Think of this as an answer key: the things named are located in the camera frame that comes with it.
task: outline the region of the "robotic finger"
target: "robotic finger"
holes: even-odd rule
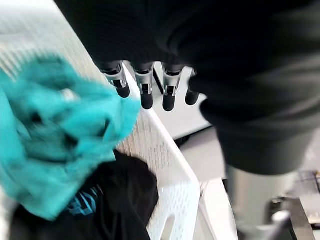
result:
[[[152,108],[154,104],[152,95],[152,82],[154,77],[154,63],[136,63],[132,62],[136,84],[140,89],[141,105],[144,109]]]
[[[123,70],[122,61],[105,62],[97,64],[97,66],[109,83],[116,88],[120,97],[127,98],[130,95],[130,88]]]

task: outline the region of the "teal towel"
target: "teal towel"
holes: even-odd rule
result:
[[[34,58],[13,82],[0,69],[0,183],[53,221],[134,127],[140,102],[85,81],[65,60]]]

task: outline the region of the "laundry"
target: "laundry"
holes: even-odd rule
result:
[[[116,161],[102,163],[55,222],[20,206],[10,240],[149,240],[157,179],[140,159],[114,153]]]
[[[30,213],[53,221],[134,127],[140,103],[87,81],[56,56],[0,69],[0,184]]]

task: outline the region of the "silver metal bracket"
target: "silver metal bracket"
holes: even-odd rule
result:
[[[141,74],[134,72],[136,84],[140,89],[141,95],[147,93],[150,95],[152,93],[152,82],[154,79],[154,67],[152,66],[151,70],[148,73]]]
[[[126,74],[123,71],[123,67],[120,64],[120,71],[116,74],[103,73],[108,82],[117,89],[125,88],[127,86]]]

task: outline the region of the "white surface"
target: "white surface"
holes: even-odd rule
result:
[[[192,135],[180,150],[200,182],[225,177],[222,149],[213,127]]]
[[[313,231],[315,240],[320,240],[320,230]]]
[[[160,81],[162,81],[163,70],[161,63],[156,62],[154,68]],[[163,95],[159,88],[155,84],[152,87],[153,110],[173,139],[184,137],[210,126],[210,123],[204,119],[199,109],[201,102],[206,99],[205,95],[200,94],[197,103],[193,106],[189,106],[185,102],[191,71],[190,67],[183,69],[175,96],[174,109],[170,112],[165,111],[162,107]]]
[[[88,80],[108,85],[52,0],[2,0],[0,23],[0,33],[10,34],[7,37],[11,38],[10,41],[0,38],[0,51],[6,52],[6,56],[0,54],[0,57],[10,59],[6,63],[7,71],[12,70],[26,49],[39,55],[49,49],[66,57]],[[126,68],[125,73],[131,95],[140,96]],[[165,222],[172,215],[175,221],[170,239],[193,239],[199,182],[153,110],[141,111],[133,134],[119,145],[119,149],[146,160],[157,177],[159,202],[147,227],[151,239],[161,239]],[[3,232],[0,239],[5,239]]]
[[[234,214],[221,178],[204,183],[199,209],[214,240],[238,240]]]

